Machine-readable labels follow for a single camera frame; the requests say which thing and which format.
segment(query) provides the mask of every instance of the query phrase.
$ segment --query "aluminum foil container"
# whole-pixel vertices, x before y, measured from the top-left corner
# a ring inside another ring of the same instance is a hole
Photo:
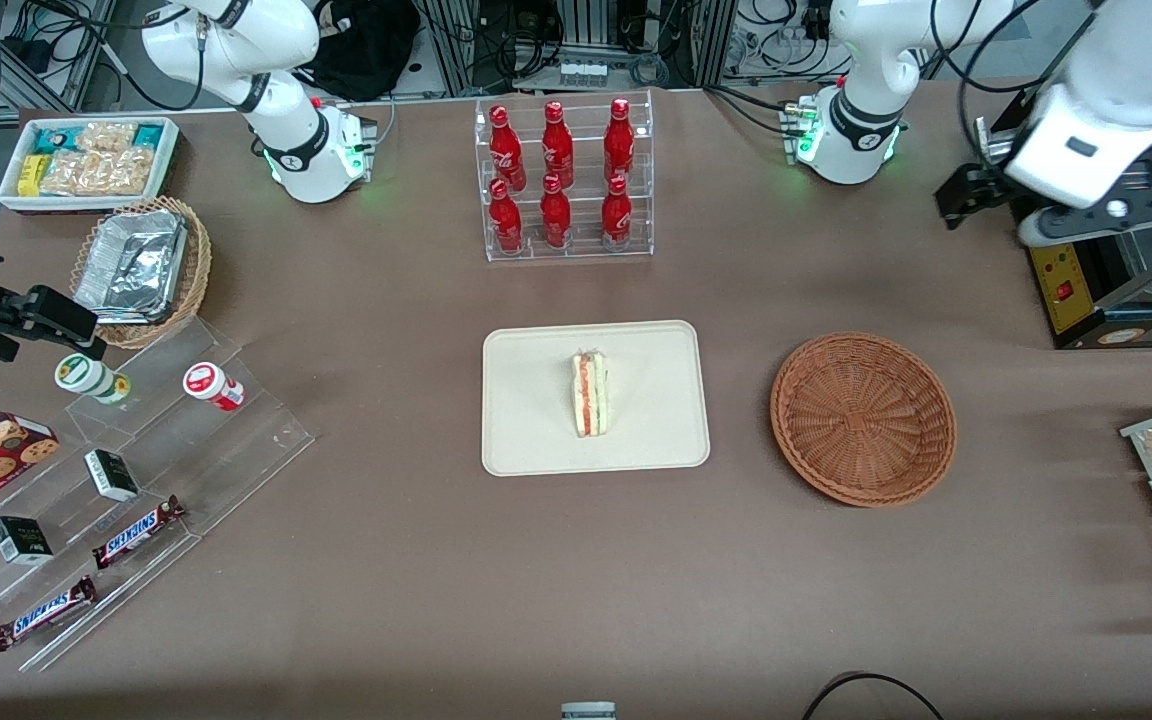
[[[169,210],[105,219],[74,301],[99,324],[164,323],[172,314],[188,234],[188,221]]]

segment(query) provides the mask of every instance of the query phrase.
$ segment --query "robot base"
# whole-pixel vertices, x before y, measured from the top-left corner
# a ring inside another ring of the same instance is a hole
[[[878,168],[896,151],[900,127],[892,129],[886,146],[856,150],[829,118],[829,103],[838,88],[825,88],[818,94],[804,94],[791,114],[781,113],[781,129],[803,132],[801,137],[785,138],[785,156],[790,165],[812,168],[820,177],[839,184],[858,184],[876,176]]]
[[[338,108],[320,108],[328,122],[328,141],[319,154],[301,172],[279,172],[270,159],[274,180],[288,195],[301,202],[326,202],[349,190],[356,182],[371,179],[371,164],[376,158],[376,127],[366,129],[356,115]]]

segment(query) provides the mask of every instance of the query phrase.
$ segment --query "sandwich slice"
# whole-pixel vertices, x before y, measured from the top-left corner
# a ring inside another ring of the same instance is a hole
[[[607,433],[607,357],[597,350],[573,357],[573,409],[576,434],[594,437]]]

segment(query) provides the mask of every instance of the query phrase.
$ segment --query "white tray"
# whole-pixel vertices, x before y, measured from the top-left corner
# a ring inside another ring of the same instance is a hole
[[[571,356],[607,355],[612,422],[576,437]],[[696,328],[684,320],[515,328],[483,341],[483,465],[509,475],[695,468],[708,458]]]
[[[37,196],[23,197],[17,192],[17,181],[20,179],[20,167],[24,165],[24,158],[33,150],[38,132],[43,128],[56,128],[66,126],[82,126],[88,122],[108,123],[136,123],[138,126],[162,126],[162,136],[159,137],[159,145],[154,150],[154,164],[150,165],[150,177],[145,182],[145,191],[141,195],[101,195],[83,197],[63,196]],[[159,195],[162,182],[168,176],[168,168],[172,164],[172,152],[177,142],[177,124],[161,115],[96,115],[96,118],[47,118],[44,120],[29,120],[23,128],[20,128],[17,146],[12,152],[12,160],[8,169],[3,173],[3,181],[0,182],[0,204],[5,209],[15,210],[22,215],[29,214],[63,214],[63,213],[93,213],[93,211],[122,209],[134,202],[152,200]]]

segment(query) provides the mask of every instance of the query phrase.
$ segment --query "acrylic bottle rack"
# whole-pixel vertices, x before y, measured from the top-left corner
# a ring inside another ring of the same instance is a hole
[[[211,361],[242,382],[247,400],[232,414],[184,395],[189,365]],[[184,555],[314,438],[256,381],[228,338],[194,318],[159,338],[122,367],[131,395],[118,406],[78,397],[52,419],[60,450],[0,492],[0,515],[37,520],[55,555],[46,564],[8,564],[0,555],[0,624],[10,623],[91,575],[96,606],[35,630],[0,653],[21,670],[44,670]],[[83,456],[94,447],[127,461],[141,494],[100,497]],[[175,495],[187,515],[104,570],[91,551]]]
[[[602,247],[602,199],[607,197],[607,179],[602,174],[602,136],[607,132],[612,100],[624,97],[630,101],[630,124],[634,127],[634,169],[626,177],[626,195],[634,205],[630,214],[630,240],[626,250],[612,252]],[[473,122],[473,150],[479,168],[479,203],[483,206],[483,237],[488,260],[568,260],[616,259],[652,255],[655,249],[652,94],[562,94],[567,127],[573,132],[576,179],[567,188],[573,209],[573,237],[566,250],[554,250],[544,240],[540,219],[541,181],[545,177],[540,137],[545,132],[545,101],[552,97],[493,97],[477,101]],[[522,142],[522,165],[526,170],[526,188],[513,194],[522,214],[522,252],[500,251],[492,229],[488,205],[488,182],[495,176],[492,164],[492,123],[488,109],[503,105],[509,111],[509,124]]]

